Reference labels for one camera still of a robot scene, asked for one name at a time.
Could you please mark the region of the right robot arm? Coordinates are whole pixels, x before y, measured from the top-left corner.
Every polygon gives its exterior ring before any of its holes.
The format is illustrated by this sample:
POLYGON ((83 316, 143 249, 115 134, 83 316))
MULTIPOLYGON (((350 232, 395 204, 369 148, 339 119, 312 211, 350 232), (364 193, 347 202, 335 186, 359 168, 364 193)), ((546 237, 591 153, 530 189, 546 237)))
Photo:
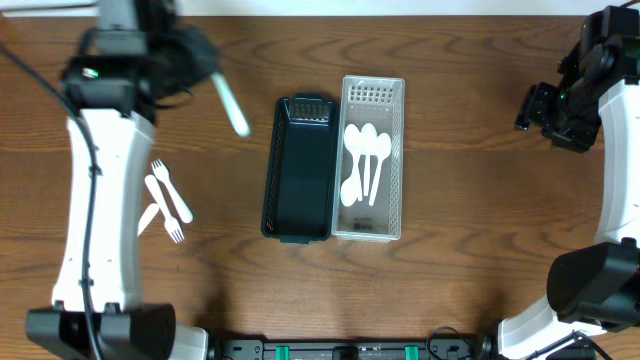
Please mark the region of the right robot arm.
POLYGON ((601 215, 594 243, 557 257, 545 295, 499 322, 476 359, 593 359, 594 337, 639 325, 639 11, 634 2, 585 17, 558 85, 532 86, 515 120, 576 153, 604 138, 601 215))

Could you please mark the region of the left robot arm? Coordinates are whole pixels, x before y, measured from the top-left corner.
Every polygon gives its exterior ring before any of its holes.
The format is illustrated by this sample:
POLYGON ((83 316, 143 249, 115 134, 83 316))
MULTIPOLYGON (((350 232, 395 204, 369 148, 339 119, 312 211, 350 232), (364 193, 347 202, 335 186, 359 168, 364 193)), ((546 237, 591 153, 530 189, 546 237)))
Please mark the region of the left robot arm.
POLYGON ((62 74, 72 190, 64 259, 27 338, 62 359, 209 359, 206 330, 143 299, 138 222, 163 98, 215 68, 214 49, 170 1, 102 1, 62 74))

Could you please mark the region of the white plastic spoon crossing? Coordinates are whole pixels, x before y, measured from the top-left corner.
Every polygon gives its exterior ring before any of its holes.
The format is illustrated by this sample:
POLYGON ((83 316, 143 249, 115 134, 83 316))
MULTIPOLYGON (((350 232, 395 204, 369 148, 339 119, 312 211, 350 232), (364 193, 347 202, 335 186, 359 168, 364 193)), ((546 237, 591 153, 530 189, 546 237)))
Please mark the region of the white plastic spoon crossing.
POLYGON ((361 139, 363 146, 363 154, 365 156, 364 161, 364 173, 363 173, 363 194, 368 197, 370 190, 370 175, 371 175, 371 155, 373 153, 373 147, 377 140, 377 131, 373 124, 366 123, 361 129, 361 139))

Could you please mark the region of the white plastic fork top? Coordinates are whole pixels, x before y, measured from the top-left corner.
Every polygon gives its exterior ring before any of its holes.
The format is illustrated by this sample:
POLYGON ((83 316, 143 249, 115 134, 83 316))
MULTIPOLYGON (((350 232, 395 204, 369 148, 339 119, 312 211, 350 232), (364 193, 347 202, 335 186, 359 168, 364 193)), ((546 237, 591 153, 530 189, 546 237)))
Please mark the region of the white plastic fork top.
POLYGON ((227 113, 232 128, 238 136, 248 137, 251 133, 250 126, 226 77, 220 72, 214 72, 211 75, 211 80, 227 113))

